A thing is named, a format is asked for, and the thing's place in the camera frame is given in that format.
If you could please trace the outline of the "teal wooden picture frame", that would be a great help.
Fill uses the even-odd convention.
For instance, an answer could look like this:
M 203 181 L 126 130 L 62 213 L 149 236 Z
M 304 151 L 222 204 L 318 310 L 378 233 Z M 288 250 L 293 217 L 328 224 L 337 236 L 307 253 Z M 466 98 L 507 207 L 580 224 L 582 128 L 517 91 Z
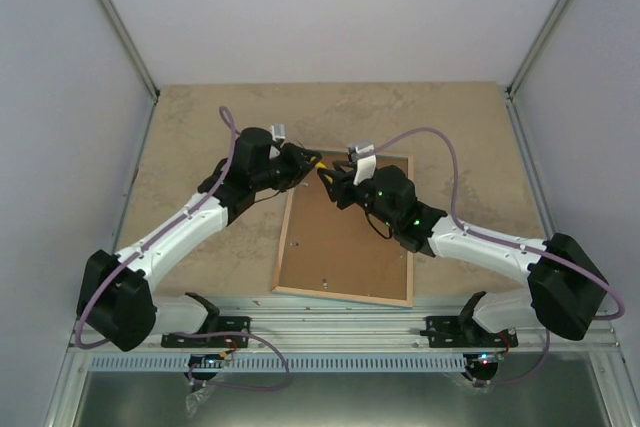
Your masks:
M 383 239 L 383 228 L 356 205 L 338 209 L 310 173 L 287 193 L 271 291 L 411 307 L 413 255 Z

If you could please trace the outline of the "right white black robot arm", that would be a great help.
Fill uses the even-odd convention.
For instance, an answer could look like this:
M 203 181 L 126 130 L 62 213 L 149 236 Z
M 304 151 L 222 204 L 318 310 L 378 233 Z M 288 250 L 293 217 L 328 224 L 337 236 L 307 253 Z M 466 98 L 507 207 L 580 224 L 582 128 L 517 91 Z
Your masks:
M 358 180 L 353 165 L 319 165 L 318 176 L 339 209 L 360 207 L 372 227 L 385 225 L 383 238 L 406 251 L 471 263 L 518 283 L 502 294 L 478 292 L 459 315 L 459 334 L 481 346 L 495 333 L 541 325 L 571 341 L 582 340 L 606 296 L 607 281 L 571 236 L 547 240 L 510 236 L 464 224 L 421 202 L 414 183 L 396 166 Z

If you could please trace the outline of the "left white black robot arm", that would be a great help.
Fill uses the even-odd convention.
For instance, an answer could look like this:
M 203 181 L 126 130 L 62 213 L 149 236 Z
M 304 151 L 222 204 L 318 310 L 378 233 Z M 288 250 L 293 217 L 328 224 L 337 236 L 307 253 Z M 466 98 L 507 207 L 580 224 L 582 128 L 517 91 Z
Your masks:
M 197 346 L 218 337 L 218 309 L 195 293 L 157 297 L 162 279 L 209 237 L 229 227 L 265 190 L 298 186 L 322 155 L 251 127 L 233 134 L 228 155 L 174 215 L 132 245 L 98 250 L 86 262 L 77 303 L 74 343 L 86 348 L 89 326 L 127 352 L 152 335 L 178 334 Z

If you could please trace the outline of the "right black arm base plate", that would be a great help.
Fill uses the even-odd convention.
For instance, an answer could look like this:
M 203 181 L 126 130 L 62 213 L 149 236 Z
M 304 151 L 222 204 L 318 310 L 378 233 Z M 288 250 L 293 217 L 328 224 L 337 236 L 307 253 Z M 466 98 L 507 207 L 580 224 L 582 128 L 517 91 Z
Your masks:
M 475 321 L 461 322 L 457 316 L 428 316 L 419 335 L 428 340 L 431 348 L 507 349 L 519 345 L 516 333 L 491 333 Z

